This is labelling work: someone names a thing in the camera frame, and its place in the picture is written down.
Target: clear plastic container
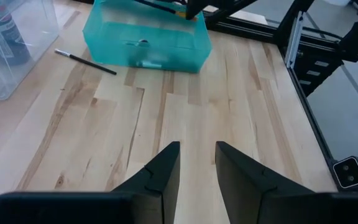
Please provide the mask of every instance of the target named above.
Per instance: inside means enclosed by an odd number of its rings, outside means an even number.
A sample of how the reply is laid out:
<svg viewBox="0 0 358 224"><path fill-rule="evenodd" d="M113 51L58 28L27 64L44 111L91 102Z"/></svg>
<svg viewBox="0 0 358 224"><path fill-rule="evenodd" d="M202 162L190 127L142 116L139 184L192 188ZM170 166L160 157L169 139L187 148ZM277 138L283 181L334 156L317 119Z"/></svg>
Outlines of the clear plastic container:
<svg viewBox="0 0 358 224"><path fill-rule="evenodd" d="M96 62L197 73L211 52L202 13L197 19L187 21L133 0L96 0L83 33Z"/></svg>
<svg viewBox="0 0 358 224"><path fill-rule="evenodd" d="M57 36L53 0L0 0L0 100L12 94Z"/></svg>

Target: wood grain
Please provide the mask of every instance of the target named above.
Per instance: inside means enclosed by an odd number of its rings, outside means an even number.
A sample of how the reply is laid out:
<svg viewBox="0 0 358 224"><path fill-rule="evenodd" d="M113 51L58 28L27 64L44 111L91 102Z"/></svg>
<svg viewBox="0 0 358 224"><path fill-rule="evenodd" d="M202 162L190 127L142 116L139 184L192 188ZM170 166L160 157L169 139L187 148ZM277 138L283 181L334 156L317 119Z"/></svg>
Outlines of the wood grain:
<svg viewBox="0 0 358 224"><path fill-rule="evenodd" d="M229 223L216 141L312 190L335 190L276 46L209 32L213 50L200 74L107 65L112 76L53 53L89 57L81 30L91 6L55 7L59 38L0 101L0 194L110 191L171 141L181 142L177 223Z"/></svg>

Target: black metal frame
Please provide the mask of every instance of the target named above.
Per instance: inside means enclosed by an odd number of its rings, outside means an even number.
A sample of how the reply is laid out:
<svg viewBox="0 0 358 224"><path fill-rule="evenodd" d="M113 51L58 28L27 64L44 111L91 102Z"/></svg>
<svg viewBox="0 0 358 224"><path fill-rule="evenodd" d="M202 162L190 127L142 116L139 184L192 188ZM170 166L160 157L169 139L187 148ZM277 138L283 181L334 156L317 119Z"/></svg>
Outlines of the black metal frame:
<svg viewBox="0 0 358 224"><path fill-rule="evenodd" d="M195 1L189 0L189 4L195 5L199 2L198 8L204 8L208 3L219 7L218 0ZM256 0L238 0L231 6L224 6L215 12L205 12L206 25L209 30L222 32L225 34L236 35L248 39L254 39L261 42L276 44L285 57L288 42L290 41L293 21L299 12L306 12L314 0L295 0L279 27L272 27L251 21L230 17L233 13L252 4ZM188 12L195 7L188 4ZM308 104L307 96L311 94L317 86L327 79L339 66L343 60L350 62L358 61L358 22L356 22L349 33L338 41L313 37L302 34L298 46L295 66L287 66L292 82L298 93L299 99L309 119L314 135L317 138L323 156L329 167L331 175L334 177L332 165L336 162L326 144L324 136L314 118L313 112Z"/></svg>

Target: teal plastic container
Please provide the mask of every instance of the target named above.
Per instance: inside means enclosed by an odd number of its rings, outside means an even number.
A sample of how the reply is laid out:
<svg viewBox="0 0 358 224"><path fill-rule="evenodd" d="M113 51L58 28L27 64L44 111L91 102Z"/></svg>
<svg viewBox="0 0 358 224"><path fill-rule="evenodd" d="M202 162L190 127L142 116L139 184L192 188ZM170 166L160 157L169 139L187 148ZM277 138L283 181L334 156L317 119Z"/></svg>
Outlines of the teal plastic container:
<svg viewBox="0 0 358 224"><path fill-rule="evenodd" d="M151 1L176 11L185 7ZM83 29L95 62L198 73L211 52L202 13L197 21L133 0L95 1Z"/></svg>

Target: gray floor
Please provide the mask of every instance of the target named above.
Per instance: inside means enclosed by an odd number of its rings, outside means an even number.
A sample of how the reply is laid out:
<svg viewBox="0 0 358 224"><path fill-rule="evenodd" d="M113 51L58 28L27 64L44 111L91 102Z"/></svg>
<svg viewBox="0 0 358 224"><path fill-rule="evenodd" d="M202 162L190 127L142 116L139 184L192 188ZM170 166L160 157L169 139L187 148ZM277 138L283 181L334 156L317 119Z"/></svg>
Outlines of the gray floor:
<svg viewBox="0 0 358 224"><path fill-rule="evenodd" d="M277 26L274 21L283 19L292 2L258 0L244 10L264 15L270 25ZM306 15L305 26L344 36L357 21L354 7L316 0ZM345 62L308 101L334 158L358 156L358 62Z"/></svg>

